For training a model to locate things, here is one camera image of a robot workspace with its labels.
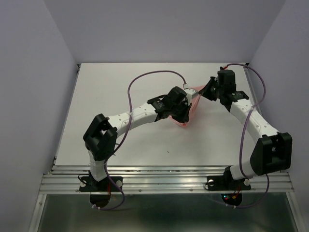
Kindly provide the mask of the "pink satin napkin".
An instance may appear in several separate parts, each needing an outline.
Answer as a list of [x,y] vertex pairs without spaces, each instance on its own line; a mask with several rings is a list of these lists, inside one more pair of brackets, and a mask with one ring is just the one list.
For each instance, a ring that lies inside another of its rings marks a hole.
[[[193,88],[195,90],[197,90],[198,92],[204,87],[205,85],[203,86],[198,86],[198,87],[188,87],[187,85],[184,85],[183,86],[183,90],[186,89],[186,88]],[[195,114],[196,114],[196,111],[197,111],[197,106],[198,106],[198,103],[199,103],[199,100],[200,100],[201,96],[199,95],[198,97],[194,98],[192,101],[188,101],[187,98],[185,98],[185,100],[183,102],[186,103],[186,105],[191,105],[191,109],[190,109],[190,112],[189,112],[189,122],[187,123],[179,123],[177,122],[176,120],[174,120],[172,118],[172,116],[169,116],[169,119],[171,121],[173,121],[176,125],[180,126],[180,127],[186,127],[188,126],[188,124],[190,123],[190,121],[193,120]]]

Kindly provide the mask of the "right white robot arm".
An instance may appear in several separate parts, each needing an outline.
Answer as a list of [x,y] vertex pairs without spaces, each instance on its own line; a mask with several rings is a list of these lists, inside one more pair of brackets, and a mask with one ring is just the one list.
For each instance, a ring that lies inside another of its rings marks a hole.
[[248,133],[255,147],[248,160],[239,158],[237,165],[226,169],[222,177],[223,185],[232,189],[240,179],[251,179],[282,170],[291,166],[292,137],[271,126],[256,110],[244,91],[238,91],[236,75],[232,70],[221,69],[216,77],[211,77],[199,92],[210,101],[219,100],[229,113],[243,125],[242,134]]

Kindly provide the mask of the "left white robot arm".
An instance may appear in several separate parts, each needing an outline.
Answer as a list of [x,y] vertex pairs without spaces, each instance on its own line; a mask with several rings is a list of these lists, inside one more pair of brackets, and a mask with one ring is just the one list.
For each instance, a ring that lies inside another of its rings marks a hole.
[[125,139],[130,130],[168,117],[187,123],[193,99],[197,96],[198,92],[193,88],[174,87],[168,94],[152,98],[128,112],[109,117],[96,115],[83,136],[90,156],[91,185],[96,190],[106,188],[106,162],[120,147],[116,145],[118,137]]

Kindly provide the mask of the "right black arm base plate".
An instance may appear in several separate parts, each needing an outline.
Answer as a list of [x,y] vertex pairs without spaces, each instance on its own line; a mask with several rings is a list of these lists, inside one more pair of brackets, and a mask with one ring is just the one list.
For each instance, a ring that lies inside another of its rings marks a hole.
[[223,175],[211,175],[207,177],[204,189],[209,191],[234,191],[251,190],[251,185],[245,185],[245,179],[226,179]]

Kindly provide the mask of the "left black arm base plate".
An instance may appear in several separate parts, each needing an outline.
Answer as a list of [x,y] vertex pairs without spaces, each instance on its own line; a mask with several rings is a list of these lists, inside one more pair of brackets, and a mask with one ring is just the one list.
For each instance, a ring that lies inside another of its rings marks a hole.
[[89,175],[78,176],[80,181],[80,192],[120,192],[122,186],[116,187],[109,178],[104,178],[101,181],[96,181]]

